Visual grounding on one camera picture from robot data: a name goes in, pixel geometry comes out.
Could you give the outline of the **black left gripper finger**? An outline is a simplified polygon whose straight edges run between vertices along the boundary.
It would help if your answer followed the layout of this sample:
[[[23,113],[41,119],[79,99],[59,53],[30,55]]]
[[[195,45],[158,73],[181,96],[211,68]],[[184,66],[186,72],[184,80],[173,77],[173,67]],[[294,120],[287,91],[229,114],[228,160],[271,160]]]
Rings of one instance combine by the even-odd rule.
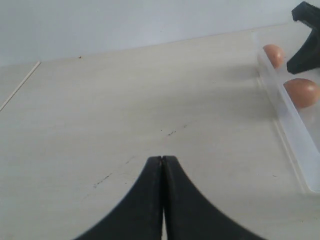
[[[153,156],[117,206],[77,239],[160,240],[162,229],[162,158]]]
[[[320,8],[302,1],[292,11],[293,21],[301,22],[310,28],[320,27]]]
[[[286,63],[287,71],[299,74],[320,68],[320,31],[313,29],[308,38]]]
[[[162,158],[168,240],[261,240],[233,221],[196,188],[175,156]]]

